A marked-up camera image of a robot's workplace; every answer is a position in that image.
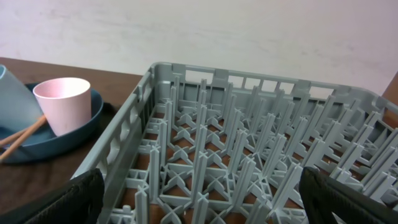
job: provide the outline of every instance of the blue bowl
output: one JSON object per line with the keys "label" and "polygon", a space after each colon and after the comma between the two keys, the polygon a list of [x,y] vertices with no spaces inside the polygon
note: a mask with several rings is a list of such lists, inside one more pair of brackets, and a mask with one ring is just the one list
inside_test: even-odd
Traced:
{"label": "blue bowl", "polygon": [[[38,83],[28,84],[26,87],[33,90]],[[91,89],[91,120],[84,126],[62,136],[56,136],[48,124],[43,125],[30,138],[13,152],[3,163],[16,164],[32,162],[53,157],[67,152],[87,139],[95,130],[103,108],[103,100],[100,94]],[[4,139],[14,132],[0,127],[0,139]]]}

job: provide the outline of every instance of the dark wooden table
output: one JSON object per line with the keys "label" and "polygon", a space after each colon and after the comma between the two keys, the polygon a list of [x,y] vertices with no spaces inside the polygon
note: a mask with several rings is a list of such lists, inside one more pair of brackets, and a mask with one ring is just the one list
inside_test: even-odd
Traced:
{"label": "dark wooden table", "polygon": [[[388,85],[387,89],[383,93],[383,97],[388,99],[393,104],[398,105],[398,72],[391,80],[390,84]],[[398,128],[398,116],[391,111],[386,111],[384,113],[383,120],[392,128]]]}
{"label": "dark wooden table", "polygon": [[[111,103],[115,108],[124,103],[141,79],[139,75],[1,57],[0,64],[5,65],[24,83],[37,83],[59,77],[84,78],[101,94],[105,102]],[[0,214],[31,202],[67,182],[114,114],[109,111],[106,113],[107,116],[103,117],[108,117],[108,120],[101,121],[102,125],[93,137],[66,154],[31,164],[0,165]]]}

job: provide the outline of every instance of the pink cup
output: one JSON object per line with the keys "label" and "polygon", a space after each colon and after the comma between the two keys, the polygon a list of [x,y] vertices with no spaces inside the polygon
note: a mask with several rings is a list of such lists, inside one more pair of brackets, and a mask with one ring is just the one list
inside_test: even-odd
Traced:
{"label": "pink cup", "polygon": [[91,119],[90,83],[81,78],[56,78],[33,89],[57,136],[82,127]]}

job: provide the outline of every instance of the chopsticks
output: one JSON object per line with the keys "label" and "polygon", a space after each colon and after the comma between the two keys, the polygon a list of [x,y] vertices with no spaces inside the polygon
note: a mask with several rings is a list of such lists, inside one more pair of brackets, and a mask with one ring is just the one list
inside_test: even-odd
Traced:
{"label": "chopsticks", "polygon": [[0,163],[9,157],[27,138],[29,138],[36,130],[38,130],[43,124],[46,122],[46,118],[42,115],[34,124],[30,127],[23,129],[11,136],[0,141],[0,147],[9,144],[10,142],[14,143],[11,144],[10,148],[8,148],[3,154],[0,155]]}

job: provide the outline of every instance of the gray plastic dish rack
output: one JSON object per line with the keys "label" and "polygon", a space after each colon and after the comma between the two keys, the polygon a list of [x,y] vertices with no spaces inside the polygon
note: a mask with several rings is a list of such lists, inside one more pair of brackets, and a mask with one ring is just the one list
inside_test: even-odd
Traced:
{"label": "gray plastic dish rack", "polygon": [[74,177],[101,169],[101,224],[306,223],[305,166],[398,210],[386,110],[398,114],[352,86],[155,63]]}

